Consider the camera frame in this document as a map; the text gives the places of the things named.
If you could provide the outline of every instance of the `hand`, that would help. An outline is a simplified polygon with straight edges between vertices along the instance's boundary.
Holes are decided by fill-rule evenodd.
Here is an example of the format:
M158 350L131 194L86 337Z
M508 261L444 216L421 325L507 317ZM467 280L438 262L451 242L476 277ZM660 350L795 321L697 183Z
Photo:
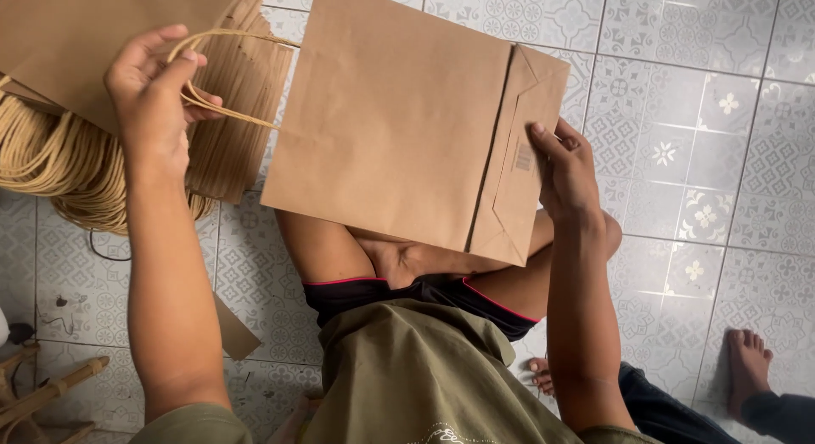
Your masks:
M543 124L533 124L531 137L545 161L540 203L552 220L557 223L584 214L600 215L594 158L586 137L563 118L557 120L555 134Z
M182 104L181 92L196 69L206 65L205 56L186 49L166 64L166 55L157 54L159 47L187 33L184 25L170 25L134 37L104 75L128 172L158 171L159 178L183 179L189 164L187 126L222 116ZM198 94L215 105L222 104L218 96Z

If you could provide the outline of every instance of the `kraft paper bag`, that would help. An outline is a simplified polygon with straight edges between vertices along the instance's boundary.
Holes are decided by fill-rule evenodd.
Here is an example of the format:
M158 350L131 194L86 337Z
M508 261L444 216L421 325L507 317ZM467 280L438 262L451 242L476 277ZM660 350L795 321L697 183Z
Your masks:
M261 203L525 265L570 65L390 0L314 0Z
M0 72L112 134L102 76L131 37L183 23L208 31L232 0L0 0Z

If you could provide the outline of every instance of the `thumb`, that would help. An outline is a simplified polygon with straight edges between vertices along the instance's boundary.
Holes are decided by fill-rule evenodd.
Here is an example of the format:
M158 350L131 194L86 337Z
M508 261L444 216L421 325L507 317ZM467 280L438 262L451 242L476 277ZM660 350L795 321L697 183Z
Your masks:
M184 49L161 74L153 81L156 84L174 91L181 91L198 68L198 54L191 49Z
M546 130L541 123L535 123L530 127L532 143L537 149L542 151L556 165L565 164L573 156L568 149L555 137L553 133Z

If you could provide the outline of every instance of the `olive green t-shirt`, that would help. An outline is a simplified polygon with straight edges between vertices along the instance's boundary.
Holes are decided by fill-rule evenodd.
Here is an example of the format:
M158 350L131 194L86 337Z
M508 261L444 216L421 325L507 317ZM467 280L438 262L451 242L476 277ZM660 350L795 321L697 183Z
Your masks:
M596 427L578 437L507 370L515 353L487 320L413 300L371 303L323 328L322 405L303 444L641 444ZM249 444L231 412L211 404L158 418L134 443Z

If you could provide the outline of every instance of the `twisted paper rope handle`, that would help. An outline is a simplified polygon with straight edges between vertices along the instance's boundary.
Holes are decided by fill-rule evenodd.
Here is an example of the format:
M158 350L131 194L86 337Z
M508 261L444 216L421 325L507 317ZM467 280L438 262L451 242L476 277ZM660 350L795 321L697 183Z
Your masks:
M266 41L271 41L273 43L285 44L286 46L291 46L293 48L300 48L300 43L295 43L295 42L293 42L293 41L291 41L289 39L278 38L278 37L274 36L273 34L266 34L266 35L263 35L263 34L250 34L249 32L237 31L237 30L232 30L232 29L212 29L211 31L201 32L199 34L194 34L192 36L189 36L186 39L184 39L183 41L181 41L180 43L178 43L177 45L175 45L175 48L173 48L173 51L167 57L167 63L171 63L175 59L175 57L178 56L178 53L180 53L181 50L184 49L184 48L189 47L189 49L195 50L196 46L198 46L198 44L201 42L201 40L205 36L208 36L208 35L248 36L248 37L251 37L251 38L264 39ZM218 113L220 113L222 115L230 116L232 118L241 119L243 121L247 121L247 122L250 122L252 124L257 124L259 126L267 126L267 127L273 128L273 129L279 129L278 126L275 126L272 123L268 123L268 122L266 122L266 121L264 121L262 119L254 118L254 117L249 116L249 115L244 115L242 113L238 113L237 111L232 111L232 110L230 110L228 108L224 108L222 106L218 106L218 105L213 104L212 102L204 100L201 96L198 95L195 88L192 87L192 82L191 81L187 82L187 89L190 91L192 96L194 96L195 98L191 99L190 97L188 97L184 93L181 93L181 97L183 97L184 100L190 102L192 105L198 105L201 108L206 108L208 110L217 111Z

